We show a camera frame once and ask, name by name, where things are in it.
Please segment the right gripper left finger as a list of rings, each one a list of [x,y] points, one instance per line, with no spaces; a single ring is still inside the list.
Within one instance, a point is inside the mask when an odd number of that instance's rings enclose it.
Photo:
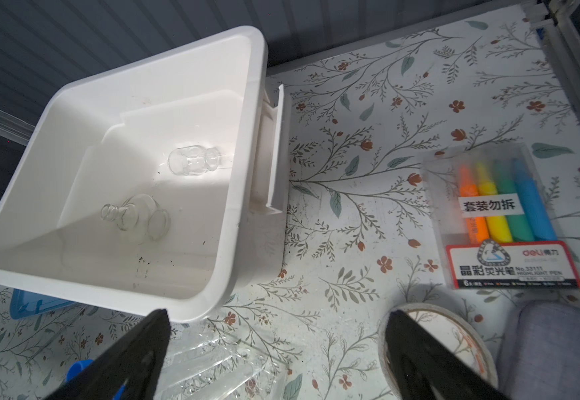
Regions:
[[[152,399],[168,350],[168,312],[156,309],[48,399]]]

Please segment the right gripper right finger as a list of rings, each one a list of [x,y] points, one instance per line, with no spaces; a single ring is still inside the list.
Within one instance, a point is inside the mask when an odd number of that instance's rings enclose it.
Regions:
[[[402,399],[504,399],[404,311],[388,315],[388,370]]]

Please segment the clear plastic test tube rack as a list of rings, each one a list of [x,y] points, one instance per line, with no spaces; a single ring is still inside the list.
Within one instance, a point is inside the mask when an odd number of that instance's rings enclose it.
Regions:
[[[270,332],[191,326],[170,340],[155,399],[295,399],[285,343]]]

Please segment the clear glass conical flask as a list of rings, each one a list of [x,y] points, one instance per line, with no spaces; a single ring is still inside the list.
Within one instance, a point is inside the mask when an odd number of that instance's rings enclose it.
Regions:
[[[134,195],[121,205],[105,204],[100,218],[113,223],[123,241],[136,245],[157,242],[170,228],[168,212],[145,193]]]

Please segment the white plastic storage bin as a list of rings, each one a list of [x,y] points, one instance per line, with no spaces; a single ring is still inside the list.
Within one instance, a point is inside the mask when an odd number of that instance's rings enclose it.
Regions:
[[[277,276],[288,206],[291,104],[265,86],[268,47],[243,26],[85,78],[46,106],[0,202],[0,285],[172,321],[206,318]],[[217,170],[168,156],[216,148]],[[102,207],[152,196],[157,242],[125,242]]]

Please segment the small clear glass beaker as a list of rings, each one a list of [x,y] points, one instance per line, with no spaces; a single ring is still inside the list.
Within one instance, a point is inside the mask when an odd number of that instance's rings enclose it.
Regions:
[[[187,146],[170,153],[168,167],[178,176],[199,176],[217,170],[220,158],[221,154],[216,148]]]

